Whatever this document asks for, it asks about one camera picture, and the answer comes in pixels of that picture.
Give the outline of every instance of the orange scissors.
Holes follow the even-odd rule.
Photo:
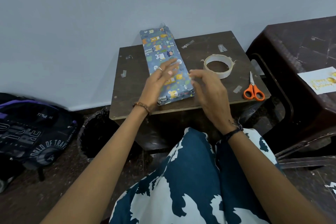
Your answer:
[[[257,101],[265,100],[265,94],[260,89],[258,89],[258,87],[256,85],[254,85],[254,80],[253,80],[253,76],[252,76],[251,71],[250,71],[250,86],[244,91],[243,96],[246,99],[254,99],[255,98],[255,100],[257,100]]]

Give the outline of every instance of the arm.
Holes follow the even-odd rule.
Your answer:
[[[161,64],[146,81],[139,102],[150,109],[156,106],[163,84],[174,74],[176,59]],[[63,197],[41,222],[100,223],[126,162],[137,131],[147,115],[145,108],[135,106],[120,128],[93,161],[75,180]]]
[[[237,127],[230,113],[228,93],[213,72],[191,70],[191,77],[202,78],[205,90],[193,81],[201,106],[215,127],[224,135]],[[328,223],[275,165],[241,131],[229,139],[250,186],[273,224]]]

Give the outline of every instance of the black braided bracelet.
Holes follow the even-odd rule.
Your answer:
[[[224,142],[227,142],[229,141],[229,139],[235,134],[235,133],[238,133],[239,131],[243,131],[243,126],[237,122],[237,126],[238,128],[236,128],[235,130],[225,134],[225,135],[222,135],[221,136],[221,140],[224,141]]]

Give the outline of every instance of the forearm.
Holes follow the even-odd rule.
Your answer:
[[[272,224],[327,223],[243,132],[234,134],[229,145]]]
[[[42,223],[100,223],[146,115],[143,107],[132,110]]]

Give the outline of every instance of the wrapped gift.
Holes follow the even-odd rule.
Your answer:
[[[184,64],[174,37],[167,26],[140,31],[143,48],[151,75],[161,63],[177,58],[178,73],[171,77],[162,87],[158,105],[165,105],[177,100],[193,97],[195,92],[190,81],[188,70]]]

